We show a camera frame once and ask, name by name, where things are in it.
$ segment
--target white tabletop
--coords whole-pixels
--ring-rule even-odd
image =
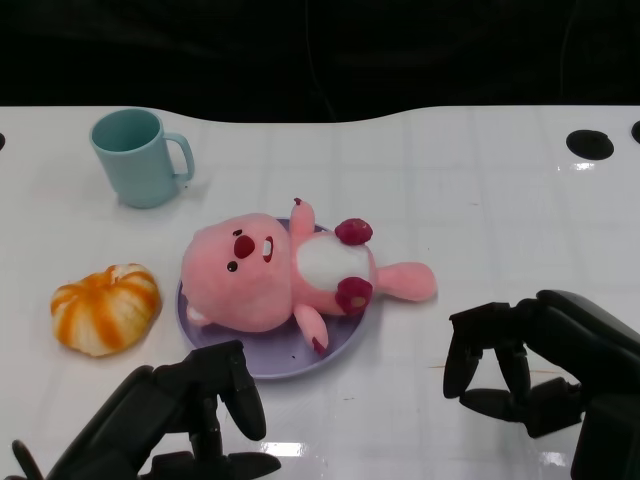
[[[90,127],[113,110],[0,108],[0,476],[19,473],[14,438],[47,472],[130,371],[188,353],[174,295],[197,228],[252,211],[287,215],[297,196],[320,224],[366,219],[380,263],[424,261],[440,293],[423,305],[383,300],[382,319],[328,368],[259,383],[264,441],[244,439],[221,407],[225,452],[277,455],[274,479],[569,479],[579,427],[534,441],[521,425],[444,399],[447,319],[562,288],[640,330],[640,145],[630,135],[640,108],[432,108],[339,125],[157,112],[189,139],[197,172],[179,198],[147,211],[116,203],[89,145]],[[614,155],[573,155],[566,136],[583,128],[609,135]],[[127,262],[147,266],[164,294],[148,337],[106,359],[59,346],[53,291]],[[561,373],[529,360],[534,383]],[[474,385],[503,388],[493,355]],[[154,453],[188,446],[168,437]]]

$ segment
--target light blue mug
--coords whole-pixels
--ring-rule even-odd
[[[148,110],[110,113],[94,125],[89,137],[111,186],[131,207],[157,207],[177,195],[178,182],[193,178],[189,142],[180,134],[165,133],[160,118]],[[175,173],[167,140],[182,148],[187,173]]]

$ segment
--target plush toy nose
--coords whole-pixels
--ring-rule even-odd
[[[233,245],[233,253],[240,259],[247,258],[255,249],[256,244],[253,243],[251,237],[247,237],[246,235],[241,235],[236,238],[236,243]]]

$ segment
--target toy pumpkin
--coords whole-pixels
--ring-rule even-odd
[[[161,305],[158,286],[142,265],[113,265],[56,290],[53,334],[87,355],[117,353],[136,343]]]

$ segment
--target plush toy teeth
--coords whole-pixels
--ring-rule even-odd
[[[262,247],[262,258],[264,261],[269,263],[271,261],[271,257],[273,257],[273,237],[267,237],[264,241],[264,246]]]

